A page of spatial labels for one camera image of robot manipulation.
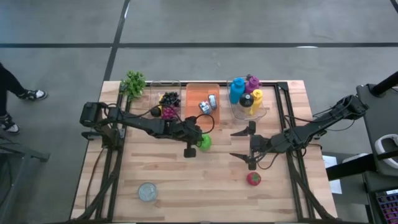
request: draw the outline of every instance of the concrete floor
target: concrete floor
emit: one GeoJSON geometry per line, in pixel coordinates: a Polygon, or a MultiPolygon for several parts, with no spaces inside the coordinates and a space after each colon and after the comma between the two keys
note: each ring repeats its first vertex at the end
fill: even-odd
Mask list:
{"type": "MultiPolygon", "coordinates": [[[[113,43],[123,3],[3,0],[0,45],[113,43]]],[[[397,21],[388,0],[132,0],[121,42],[383,43],[398,39],[397,21]]],[[[26,88],[42,88],[50,94],[39,103],[9,97],[9,112],[22,128],[12,139],[51,153],[48,163],[35,166],[21,191],[15,223],[68,218],[87,145],[78,120],[84,102],[98,99],[110,53],[110,48],[0,49],[0,61],[26,88]]],[[[356,85],[375,83],[395,72],[397,54],[395,47],[338,45],[118,49],[110,80],[120,80],[130,69],[140,70],[148,80],[225,80],[248,73],[265,80],[305,80],[316,112],[355,93],[356,85]]],[[[334,128],[347,124],[342,121],[334,128]]],[[[328,133],[321,143],[330,152],[371,151],[363,120],[343,133],[328,133]]],[[[337,209],[344,220],[366,221],[358,207],[337,203],[337,209]]]]}

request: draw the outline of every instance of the person's leg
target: person's leg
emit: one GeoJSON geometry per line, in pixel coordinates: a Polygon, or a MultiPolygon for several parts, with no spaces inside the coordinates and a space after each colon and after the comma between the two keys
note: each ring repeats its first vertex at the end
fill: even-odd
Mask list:
{"type": "Polygon", "coordinates": [[[0,125],[3,130],[18,134],[19,127],[12,121],[12,117],[7,113],[7,90],[0,85],[0,125]]]}
{"type": "Polygon", "coordinates": [[[18,79],[0,63],[0,82],[4,88],[23,100],[42,100],[47,93],[41,90],[26,90],[18,79]]]}

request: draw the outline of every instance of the red strawberry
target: red strawberry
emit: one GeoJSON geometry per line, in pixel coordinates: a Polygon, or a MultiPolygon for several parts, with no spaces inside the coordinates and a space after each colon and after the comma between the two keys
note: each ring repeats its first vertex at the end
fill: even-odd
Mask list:
{"type": "Polygon", "coordinates": [[[257,172],[251,172],[246,177],[246,180],[250,185],[257,186],[261,182],[261,176],[257,172]]]}

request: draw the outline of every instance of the wooden tabletop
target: wooden tabletop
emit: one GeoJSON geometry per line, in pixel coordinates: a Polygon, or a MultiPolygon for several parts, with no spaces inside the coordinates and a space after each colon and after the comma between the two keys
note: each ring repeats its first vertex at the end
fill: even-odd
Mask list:
{"type": "MultiPolygon", "coordinates": [[[[311,119],[312,113],[301,80],[287,81],[294,115],[311,119]]],[[[115,103],[119,82],[104,82],[99,101],[115,103]]],[[[271,87],[262,87],[263,105],[267,114],[257,122],[257,134],[266,138],[280,133],[280,121],[271,87]]],[[[185,90],[182,90],[182,118],[185,111],[185,90]]],[[[139,114],[149,108],[149,89],[141,99],[132,102],[131,113],[139,114]]],[[[231,133],[243,130],[247,122],[237,122],[229,110],[228,95],[220,88],[220,125],[210,136],[211,149],[204,153],[197,150],[195,158],[184,158],[186,144],[168,139],[155,139],[145,132],[128,128],[124,145],[118,193],[114,210],[114,222],[278,222],[296,221],[296,212],[285,154],[275,160],[267,170],[257,169],[262,182],[253,187],[247,184],[248,166],[242,160],[230,156],[230,152],[247,154],[248,137],[231,137],[231,133]],[[142,202],[137,195],[138,187],[152,182],[158,189],[155,202],[142,202]]],[[[72,218],[84,211],[88,181],[98,154],[101,141],[88,145],[85,163],[73,206],[72,218]]],[[[90,201],[97,194],[103,172],[105,153],[93,178],[90,201]]],[[[270,164],[274,154],[268,154],[262,167],[270,164]]],[[[330,191],[321,150],[318,146],[307,147],[304,157],[311,191],[336,217],[336,209],[330,191]]],[[[306,211],[303,193],[302,207],[306,211]]],[[[108,210],[107,199],[104,214],[108,210]]]]}

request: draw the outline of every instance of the purple bottle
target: purple bottle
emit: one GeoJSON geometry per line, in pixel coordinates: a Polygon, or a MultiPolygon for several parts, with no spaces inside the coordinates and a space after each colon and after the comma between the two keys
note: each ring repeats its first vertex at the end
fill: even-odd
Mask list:
{"type": "Polygon", "coordinates": [[[245,93],[252,93],[260,87],[260,80],[257,77],[251,77],[248,82],[246,82],[246,87],[244,89],[245,93]]]}

